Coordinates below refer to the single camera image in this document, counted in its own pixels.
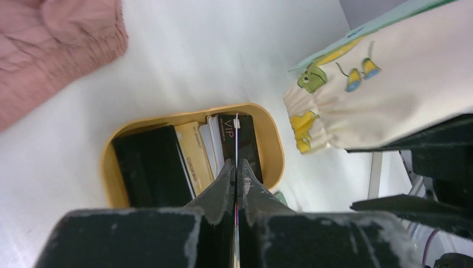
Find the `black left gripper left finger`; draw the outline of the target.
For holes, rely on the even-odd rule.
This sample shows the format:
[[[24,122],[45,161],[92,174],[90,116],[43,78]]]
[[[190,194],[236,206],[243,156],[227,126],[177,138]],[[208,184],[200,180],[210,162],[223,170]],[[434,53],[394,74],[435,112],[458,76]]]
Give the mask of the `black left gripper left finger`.
[[[183,207],[86,209],[56,224],[36,267],[229,267],[235,164]]]

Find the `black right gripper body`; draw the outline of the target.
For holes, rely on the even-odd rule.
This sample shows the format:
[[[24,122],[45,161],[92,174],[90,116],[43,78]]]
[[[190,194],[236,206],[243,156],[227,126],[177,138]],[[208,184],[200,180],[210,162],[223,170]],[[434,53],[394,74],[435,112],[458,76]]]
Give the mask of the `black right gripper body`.
[[[412,150],[413,172],[432,179],[439,202],[472,208],[472,148]]]

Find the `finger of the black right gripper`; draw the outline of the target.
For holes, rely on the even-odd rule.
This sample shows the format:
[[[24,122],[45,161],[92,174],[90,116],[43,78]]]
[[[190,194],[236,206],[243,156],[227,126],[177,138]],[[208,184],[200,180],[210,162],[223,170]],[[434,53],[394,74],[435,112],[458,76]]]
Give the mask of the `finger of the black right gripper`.
[[[400,219],[472,239],[472,214],[467,209],[434,200],[400,194],[354,202],[350,208],[358,212],[389,212]]]
[[[472,114],[462,114],[382,147],[347,152],[382,152],[472,145]]]

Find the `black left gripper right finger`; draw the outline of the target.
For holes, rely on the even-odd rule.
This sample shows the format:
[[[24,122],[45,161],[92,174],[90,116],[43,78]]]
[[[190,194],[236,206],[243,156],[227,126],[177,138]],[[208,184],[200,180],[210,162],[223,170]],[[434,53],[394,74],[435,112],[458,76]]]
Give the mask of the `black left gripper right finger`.
[[[297,213],[254,176],[236,172],[242,267],[421,267],[399,220],[385,212]]]

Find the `green leather card holder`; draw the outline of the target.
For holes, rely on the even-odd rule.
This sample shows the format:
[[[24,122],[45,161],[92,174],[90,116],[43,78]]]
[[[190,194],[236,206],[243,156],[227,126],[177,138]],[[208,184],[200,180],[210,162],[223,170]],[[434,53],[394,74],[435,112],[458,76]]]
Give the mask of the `green leather card holder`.
[[[284,204],[286,207],[288,206],[288,203],[284,197],[284,194],[281,191],[276,191],[273,194],[282,204]]]

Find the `black VIP card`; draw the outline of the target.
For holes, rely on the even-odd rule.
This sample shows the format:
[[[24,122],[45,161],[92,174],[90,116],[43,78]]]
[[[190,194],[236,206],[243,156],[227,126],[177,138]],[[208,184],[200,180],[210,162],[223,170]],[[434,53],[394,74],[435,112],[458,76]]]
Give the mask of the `black VIP card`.
[[[234,127],[235,127],[235,168],[238,167],[238,130],[240,129],[240,123],[238,113],[235,115]],[[233,237],[233,259],[230,267],[240,267],[240,249],[239,249],[239,215],[238,215],[238,178],[235,178],[235,206],[234,206],[234,237]]]

